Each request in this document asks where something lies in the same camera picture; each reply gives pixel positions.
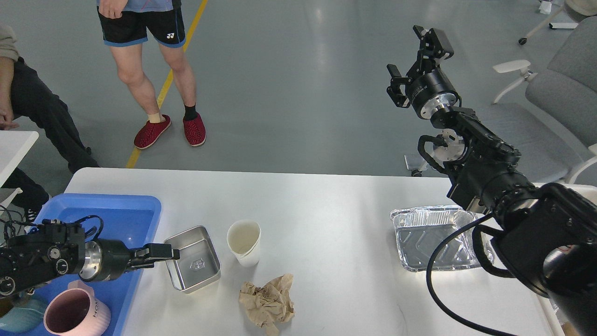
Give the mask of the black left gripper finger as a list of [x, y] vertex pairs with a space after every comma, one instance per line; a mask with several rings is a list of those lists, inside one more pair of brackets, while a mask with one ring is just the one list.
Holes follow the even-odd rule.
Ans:
[[130, 249], [130, 269], [153, 268], [156, 262], [179, 259], [179, 249], [166, 243], [147, 243]]

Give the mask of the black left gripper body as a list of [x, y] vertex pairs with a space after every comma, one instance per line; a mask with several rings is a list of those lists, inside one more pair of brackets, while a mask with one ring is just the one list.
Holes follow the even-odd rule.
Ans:
[[84, 264], [79, 272], [83, 281], [108, 281], [146, 266], [149, 247], [128, 249], [119, 240], [97, 238], [85, 243]]

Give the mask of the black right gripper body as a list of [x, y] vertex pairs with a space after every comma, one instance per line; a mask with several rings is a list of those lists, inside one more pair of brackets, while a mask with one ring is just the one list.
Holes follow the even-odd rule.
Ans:
[[409, 97], [410, 106], [420, 119], [430, 119], [439, 109], [454, 106], [460, 100], [441, 68], [430, 74], [414, 75], [410, 87], [401, 86], [401, 90]]

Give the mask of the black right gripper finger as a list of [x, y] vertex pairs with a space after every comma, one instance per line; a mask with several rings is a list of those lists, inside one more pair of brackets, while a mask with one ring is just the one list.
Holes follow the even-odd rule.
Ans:
[[437, 70], [442, 60], [454, 56], [454, 48], [445, 32], [438, 28], [426, 30], [419, 25], [412, 26], [420, 41], [417, 59], [412, 66], [412, 74], [420, 76]]
[[395, 64], [386, 66], [390, 74], [390, 85], [387, 87], [387, 94], [398, 108], [409, 108], [411, 105], [409, 97], [401, 90], [401, 86], [408, 89], [412, 83], [412, 76], [403, 77]]

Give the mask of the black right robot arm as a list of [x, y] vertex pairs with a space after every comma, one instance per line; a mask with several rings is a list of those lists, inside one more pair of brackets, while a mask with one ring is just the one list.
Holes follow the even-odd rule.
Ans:
[[521, 153], [484, 126], [476, 112], [457, 105], [460, 95], [441, 70], [454, 51], [443, 30], [412, 28], [419, 40], [417, 59], [406, 75], [388, 64], [387, 93], [399, 108], [412, 108], [434, 128], [455, 133], [422, 135], [417, 150], [425, 162], [451, 181], [448, 198], [484, 216], [444, 238], [426, 266], [426, 285], [435, 304], [459, 323], [493, 336], [501, 330], [473, 323], [437, 296], [431, 268], [437, 255], [472, 229], [482, 268], [498, 277], [517, 278], [551, 299], [581, 336], [596, 334], [596, 206], [573, 189], [551, 182], [536, 187], [518, 172]]

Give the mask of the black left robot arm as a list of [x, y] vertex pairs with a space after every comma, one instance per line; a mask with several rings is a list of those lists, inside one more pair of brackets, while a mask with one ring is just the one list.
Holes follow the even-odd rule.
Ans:
[[6, 224], [1, 249], [1, 297], [10, 298], [58, 277], [76, 274], [82, 281], [116, 280], [125, 273], [152, 268], [159, 261], [177, 261], [179, 249], [167, 243], [129, 248], [117, 239], [118, 228], [129, 228], [112, 210], [72, 222], [43, 219], [33, 230], [15, 235]]

